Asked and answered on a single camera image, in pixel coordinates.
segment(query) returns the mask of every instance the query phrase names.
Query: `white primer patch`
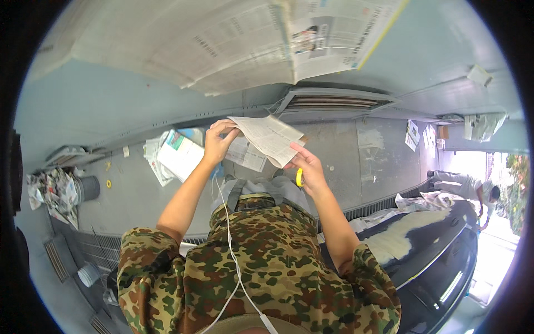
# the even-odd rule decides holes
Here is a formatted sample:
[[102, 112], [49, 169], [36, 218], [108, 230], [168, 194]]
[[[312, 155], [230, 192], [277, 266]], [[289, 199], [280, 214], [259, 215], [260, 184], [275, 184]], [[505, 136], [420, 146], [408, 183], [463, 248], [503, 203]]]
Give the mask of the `white primer patch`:
[[377, 147], [378, 149], [384, 149], [384, 137], [376, 130], [366, 130], [358, 132], [358, 148], [360, 150], [369, 149], [371, 147]]
[[362, 243], [369, 246], [376, 260], [382, 265], [393, 258], [400, 260], [412, 249], [410, 239], [406, 237], [409, 231], [442, 221], [450, 211], [450, 209], [445, 209], [412, 212], [391, 224], [384, 232], [362, 240]]

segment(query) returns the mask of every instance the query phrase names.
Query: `crumpled newspaper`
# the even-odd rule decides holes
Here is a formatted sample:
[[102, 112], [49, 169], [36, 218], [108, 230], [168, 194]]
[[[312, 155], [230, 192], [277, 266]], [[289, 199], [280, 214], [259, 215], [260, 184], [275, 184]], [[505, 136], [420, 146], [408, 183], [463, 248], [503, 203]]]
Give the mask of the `crumpled newspaper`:
[[61, 168], [47, 170], [39, 174], [27, 174], [30, 207], [36, 210], [46, 204], [49, 213], [56, 219], [78, 227], [79, 185], [72, 173]]

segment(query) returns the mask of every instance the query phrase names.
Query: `concrete floor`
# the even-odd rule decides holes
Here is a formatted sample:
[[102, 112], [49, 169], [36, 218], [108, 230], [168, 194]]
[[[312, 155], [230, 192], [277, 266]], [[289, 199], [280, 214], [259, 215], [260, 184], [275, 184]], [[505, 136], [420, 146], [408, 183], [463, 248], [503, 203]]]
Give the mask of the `concrete floor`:
[[[417, 125], [421, 132], [426, 126], [422, 122]], [[306, 148], [321, 159], [328, 185], [344, 211], [411, 188], [426, 180], [427, 170], [440, 166], [438, 154], [432, 158], [422, 139], [415, 152], [404, 144], [405, 120], [366, 118], [295, 127], [309, 137]], [[96, 200], [79, 206], [80, 230], [91, 231], [93, 226], [99, 234], [121, 235], [133, 227], [155, 226], [181, 183], [174, 180], [162, 188], [143, 158], [142, 146], [130, 145], [128, 158], [122, 150], [114, 152], [109, 171], [105, 161], [110, 159], [86, 166], [87, 175], [98, 177], [101, 190]], [[268, 180], [276, 170], [268, 161], [262, 173], [227, 160], [223, 166], [226, 174], [251, 181]], [[111, 188], [106, 187], [106, 180], [111, 181]], [[209, 186], [202, 193], [188, 237], [209, 231]], [[316, 215], [311, 199], [308, 202]]]

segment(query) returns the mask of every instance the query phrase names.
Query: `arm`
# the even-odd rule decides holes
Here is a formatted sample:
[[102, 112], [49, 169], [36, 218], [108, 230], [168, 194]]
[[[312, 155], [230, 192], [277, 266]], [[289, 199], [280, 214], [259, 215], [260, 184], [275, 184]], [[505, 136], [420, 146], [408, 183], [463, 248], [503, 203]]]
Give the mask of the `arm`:
[[482, 200], [482, 197], [484, 195], [482, 195], [482, 186], [478, 187], [476, 189], [476, 196], [478, 197], [478, 201], [480, 202], [480, 212], [478, 214], [478, 217], [482, 217], [482, 215], [484, 214], [484, 201]]
[[343, 264], [352, 263], [354, 250], [359, 245], [358, 237], [341, 211], [337, 200], [326, 184], [321, 161], [302, 146], [291, 143], [298, 153], [285, 168], [302, 168], [304, 190], [311, 196], [325, 235], [326, 247], [337, 270]]
[[493, 210], [494, 210], [493, 205], [488, 206], [488, 217], [486, 218], [486, 224], [484, 224], [483, 226], [480, 226], [478, 228], [479, 231], [483, 231], [488, 227], [488, 224], [490, 223], [490, 217], [493, 214]]
[[235, 123], [230, 120], [219, 120], [206, 131], [204, 157], [167, 204], [156, 224], [158, 230], [171, 236], [178, 244], [191, 225], [200, 194], [208, 182], [211, 171], [224, 159], [228, 147], [237, 137], [239, 130], [232, 129], [224, 139], [220, 134], [234, 125]]

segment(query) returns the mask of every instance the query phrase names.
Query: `yellow masking tape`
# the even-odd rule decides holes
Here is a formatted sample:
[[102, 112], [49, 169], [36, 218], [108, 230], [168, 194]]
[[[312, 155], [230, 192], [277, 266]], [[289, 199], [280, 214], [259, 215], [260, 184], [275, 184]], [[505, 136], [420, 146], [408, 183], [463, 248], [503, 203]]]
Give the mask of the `yellow masking tape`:
[[302, 187], [304, 185], [304, 178], [302, 177], [302, 168], [297, 170], [297, 185]]

